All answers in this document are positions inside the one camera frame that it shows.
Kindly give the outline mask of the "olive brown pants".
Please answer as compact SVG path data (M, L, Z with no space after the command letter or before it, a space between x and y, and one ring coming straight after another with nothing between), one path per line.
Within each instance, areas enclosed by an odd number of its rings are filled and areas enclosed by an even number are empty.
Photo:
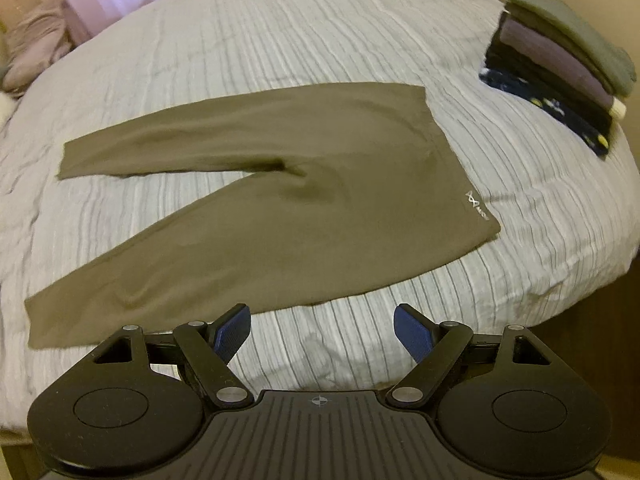
M494 238L423 88L350 82L168 108L67 142L61 179L237 171L25 302L34 349L390 286Z

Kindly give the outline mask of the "folded clothes stack on bed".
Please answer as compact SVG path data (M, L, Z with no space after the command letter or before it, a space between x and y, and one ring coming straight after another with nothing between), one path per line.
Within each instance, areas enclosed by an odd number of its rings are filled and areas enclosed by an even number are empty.
M563 0L506 0L480 81L540 108L605 158L637 73Z

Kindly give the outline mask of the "pink crumpled pillow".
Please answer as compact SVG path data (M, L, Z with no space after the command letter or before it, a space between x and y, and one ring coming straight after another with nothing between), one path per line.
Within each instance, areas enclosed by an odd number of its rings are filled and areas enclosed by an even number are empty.
M73 50L66 10L65 0L41 3L8 32L9 63L2 76L4 92L22 96L45 70Z

